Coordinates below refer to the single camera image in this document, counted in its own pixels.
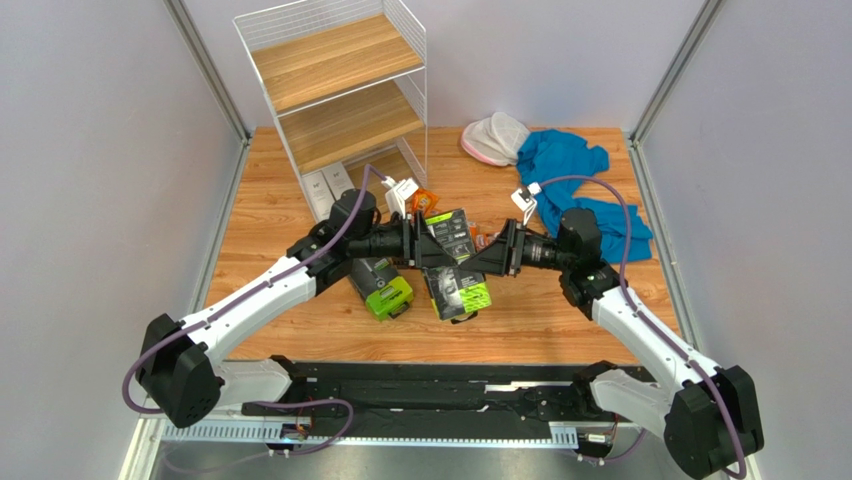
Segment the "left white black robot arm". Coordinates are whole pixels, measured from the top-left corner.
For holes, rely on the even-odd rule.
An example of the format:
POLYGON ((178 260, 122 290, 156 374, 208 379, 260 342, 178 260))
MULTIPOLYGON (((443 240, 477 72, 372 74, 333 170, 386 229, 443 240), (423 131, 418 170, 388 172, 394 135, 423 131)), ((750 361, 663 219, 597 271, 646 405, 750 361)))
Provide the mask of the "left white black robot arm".
POLYGON ((167 314, 152 320, 122 381, 125 404, 186 428, 217 408, 278 400, 292 383, 282 365, 227 359, 249 336, 349 276, 357 259, 387 258, 417 269, 456 266, 421 215, 379 224, 376 212, 372 193, 347 190, 327 219, 260 276, 181 320, 167 314))

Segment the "black green razor box large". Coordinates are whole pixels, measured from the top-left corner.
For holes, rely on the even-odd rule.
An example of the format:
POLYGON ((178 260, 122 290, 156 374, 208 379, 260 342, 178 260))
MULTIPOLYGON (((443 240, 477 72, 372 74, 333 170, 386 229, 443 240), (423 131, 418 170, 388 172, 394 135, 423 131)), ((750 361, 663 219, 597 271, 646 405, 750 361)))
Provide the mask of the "black green razor box large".
POLYGON ((464 209, 455 209, 425 220, 430 233, 455 260, 450 267, 423 272, 431 303, 441 321, 459 324, 475 318, 492 305, 490 290, 481 273, 460 265, 476 253, 474 237, 464 209))

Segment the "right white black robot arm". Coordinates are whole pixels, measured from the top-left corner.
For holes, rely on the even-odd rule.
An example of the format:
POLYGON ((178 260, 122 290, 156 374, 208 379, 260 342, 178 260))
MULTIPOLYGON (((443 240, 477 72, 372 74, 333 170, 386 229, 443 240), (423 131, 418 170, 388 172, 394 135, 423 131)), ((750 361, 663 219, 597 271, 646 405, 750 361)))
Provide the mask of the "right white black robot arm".
POLYGON ((659 438, 693 479, 742 466, 765 446, 753 379, 738 365, 723 368, 704 356, 641 306, 603 259, 601 243, 595 214, 573 208, 554 238, 507 220, 461 267, 496 276, 515 276, 524 267, 559 272, 568 303, 617 338, 653 378, 639 381, 607 361, 592 364, 573 379, 581 408, 633 421, 659 438))

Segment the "black green razor box small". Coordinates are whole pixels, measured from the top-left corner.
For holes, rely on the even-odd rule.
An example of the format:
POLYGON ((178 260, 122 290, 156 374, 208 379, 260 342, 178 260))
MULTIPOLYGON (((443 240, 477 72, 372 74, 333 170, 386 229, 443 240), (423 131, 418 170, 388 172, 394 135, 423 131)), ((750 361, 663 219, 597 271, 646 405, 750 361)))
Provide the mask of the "black green razor box small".
POLYGON ((378 321, 407 312, 414 292, 387 258, 355 259, 349 276, 367 311, 378 321))

